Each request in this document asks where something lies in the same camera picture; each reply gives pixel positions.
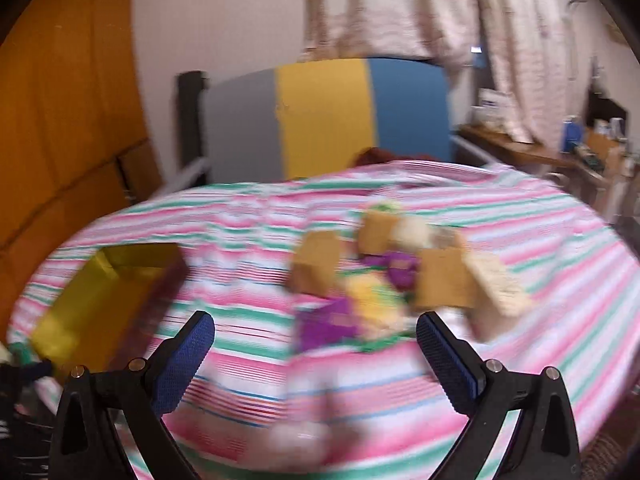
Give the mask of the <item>cream paper box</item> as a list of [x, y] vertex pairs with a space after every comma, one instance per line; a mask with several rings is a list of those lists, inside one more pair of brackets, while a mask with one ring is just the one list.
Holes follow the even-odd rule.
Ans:
[[477, 296], [466, 317], [480, 342], [489, 342], [512, 330], [534, 302], [518, 278], [491, 252], [469, 250], [463, 257]]

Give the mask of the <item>large tan sponge block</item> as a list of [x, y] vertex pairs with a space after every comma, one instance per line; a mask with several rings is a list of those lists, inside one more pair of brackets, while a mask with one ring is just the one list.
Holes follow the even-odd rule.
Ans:
[[475, 306], [477, 284], [464, 256], [465, 250], [460, 247], [428, 248], [419, 252], [413, 299], [417, 309], [471, 309]]

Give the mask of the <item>green cracker packet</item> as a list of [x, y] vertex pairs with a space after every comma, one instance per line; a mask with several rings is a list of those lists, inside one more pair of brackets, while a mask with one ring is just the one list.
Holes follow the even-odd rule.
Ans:
[[381, 271], [348, 274], [343, 288], [352, 302], [358, 340], [364, 348], [384, 346], [405, 331], [408, 310], [405, 298]]

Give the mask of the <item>purple candy front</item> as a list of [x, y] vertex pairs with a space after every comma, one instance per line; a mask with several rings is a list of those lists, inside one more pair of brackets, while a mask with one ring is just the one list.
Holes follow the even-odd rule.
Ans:
[[296, 318], [297, 351], [321, 349], [358, 337], [358, 321], [347, 297], [329, 300], [322, 306], [300, 312]]

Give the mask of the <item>purple candy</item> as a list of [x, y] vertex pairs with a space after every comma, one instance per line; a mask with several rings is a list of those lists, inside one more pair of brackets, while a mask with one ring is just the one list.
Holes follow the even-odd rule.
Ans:
[[385, 271], [388, 280], [401, 292], [408, 292], [416, 284], [419, 259], [405, 252], [386, 252], [384, 255], [367, 255], [361, 259], [365, 266]]
[[297, 351], [321, 349], [358, 337], [358, 321], [347, 297], [329, 300], [322, 306], [300, 312], [296, 318]]

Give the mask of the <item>cream sock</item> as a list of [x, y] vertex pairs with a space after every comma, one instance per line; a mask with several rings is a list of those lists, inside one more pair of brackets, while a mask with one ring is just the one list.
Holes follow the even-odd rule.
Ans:
[[420, 252], [432, 248], [433, 230], [418, 216], [403, 216], [390, 233], [390, 244], [402, 252]]

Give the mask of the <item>small green tea packet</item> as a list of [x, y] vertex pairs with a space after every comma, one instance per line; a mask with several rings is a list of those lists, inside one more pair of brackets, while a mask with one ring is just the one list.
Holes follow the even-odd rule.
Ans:
[[399, 211], [401, 211], [401, 206], [398, 203], [393, 202], [392, 200], [381, 200], [380, 202], [372, 204], [369, 207], [369, 210], [397, 214]]

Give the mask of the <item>gold tin box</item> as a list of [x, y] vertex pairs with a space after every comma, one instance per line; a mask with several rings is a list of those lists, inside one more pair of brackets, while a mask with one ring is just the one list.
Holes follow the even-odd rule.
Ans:
[[59, 384], [77, 365], [118, 370], [149, 347], [188, 266], [176, 243], [106, 246], [72, 277], [29, 342]]

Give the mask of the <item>purple candy middle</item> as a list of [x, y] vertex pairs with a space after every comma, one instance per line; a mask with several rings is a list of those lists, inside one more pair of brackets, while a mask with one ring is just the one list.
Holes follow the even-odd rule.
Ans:
[[384, 255], [367, 255], [361, 259], [365, 266], [385, 271], [388, 280], [401, 292], [408, 292], [416, 284], [419, 259], [405, 252], [386, 252]]

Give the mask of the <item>orange wooden wardrobe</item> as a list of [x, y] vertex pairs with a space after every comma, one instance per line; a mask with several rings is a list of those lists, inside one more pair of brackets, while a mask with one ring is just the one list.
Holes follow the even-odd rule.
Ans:
[[162, 184], [131, 0], [32, 0], [1, 45], [1, 317], [51, 252]]

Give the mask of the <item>wooden side table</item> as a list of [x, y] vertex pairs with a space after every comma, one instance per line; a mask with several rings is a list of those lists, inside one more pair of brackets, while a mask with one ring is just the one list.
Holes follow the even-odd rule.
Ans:
[[491, 154], [512, 166], [547, 165], [552, 168], [574, 168], [575, 159], [567, 154], [534, 142], [513, 141], [510, 136], [485, 126], [461, 125], [458, 135], [471, 143], [490, 151]]

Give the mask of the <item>dark red pillow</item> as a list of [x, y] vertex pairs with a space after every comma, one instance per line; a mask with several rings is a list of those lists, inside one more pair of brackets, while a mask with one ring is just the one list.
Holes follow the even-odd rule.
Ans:
[[383, 150], [382, 148], [367, 148], [356, 156], [352, 162], [352, 166], [381, 165], [396, 162], [396, 160], [426, 160], [427, 162], [437, 162], [437, 158], [430, 155], [398, 155], [391, 151]]

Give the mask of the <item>white blue carton box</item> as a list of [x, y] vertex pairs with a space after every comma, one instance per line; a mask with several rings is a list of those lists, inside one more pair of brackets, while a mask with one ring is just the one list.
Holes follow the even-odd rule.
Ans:
[[494, 89], [479, 88], [475, 118], [489, 128], [506, 130], [506, 126], [512, 119], [510, 94]]

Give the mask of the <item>grey yellow blue headboard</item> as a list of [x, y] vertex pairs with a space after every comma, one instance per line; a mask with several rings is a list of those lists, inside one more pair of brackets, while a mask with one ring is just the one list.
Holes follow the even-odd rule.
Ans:
[[212, 183], [280, 182], [346, 169], [369, 148], [452, 159], [442, 68], [398, 58], [281, 65], [200, 97]]

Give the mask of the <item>pink patterned curtain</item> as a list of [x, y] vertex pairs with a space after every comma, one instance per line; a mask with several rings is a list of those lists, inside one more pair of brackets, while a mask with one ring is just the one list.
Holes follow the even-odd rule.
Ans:
[[307, 61], [391, 56], [431, 60], [457, 76], [481, 39], [506, 131], [548, 148], [562, 142], [567, 97], [556, 0], [306, 0]]

